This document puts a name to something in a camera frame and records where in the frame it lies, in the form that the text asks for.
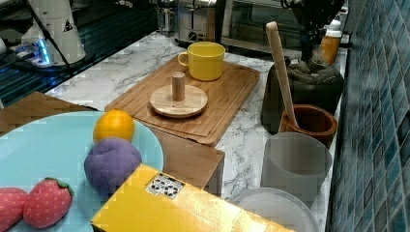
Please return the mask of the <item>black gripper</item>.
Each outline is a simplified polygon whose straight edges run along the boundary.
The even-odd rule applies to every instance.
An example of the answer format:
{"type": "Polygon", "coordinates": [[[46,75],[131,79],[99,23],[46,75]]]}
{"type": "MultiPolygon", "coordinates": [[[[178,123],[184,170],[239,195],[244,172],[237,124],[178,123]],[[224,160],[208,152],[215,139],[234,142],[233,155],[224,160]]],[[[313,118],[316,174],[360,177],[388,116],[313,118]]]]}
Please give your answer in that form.
{"type": "Polygon", "coordinates": [[[324,26],[336,17],[344,0],[280,0],[280,4],[284,9],[291,9],[302,26],[302,60],[307,62],[313,50],[321,43],[324,26]]]}

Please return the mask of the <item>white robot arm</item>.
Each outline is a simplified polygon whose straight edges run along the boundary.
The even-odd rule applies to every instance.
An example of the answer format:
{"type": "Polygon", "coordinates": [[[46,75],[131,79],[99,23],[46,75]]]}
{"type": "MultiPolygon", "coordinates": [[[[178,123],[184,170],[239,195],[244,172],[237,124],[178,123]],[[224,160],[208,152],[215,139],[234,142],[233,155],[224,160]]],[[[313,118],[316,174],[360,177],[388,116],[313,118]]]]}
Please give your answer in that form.
{"type": "MultiPolygon", "coordinates": [[[[73,21],[70,0],[25,0],[33,25],[22,36],[23,43],[33,43],[40,51],[43,67],[75,64],[86,56],[73,21]]],[[[302,26],[302,59],[307,61],[319,44],[321,29],[330,24],[345,0],[279,0],[291,9],[302,26]]]]}

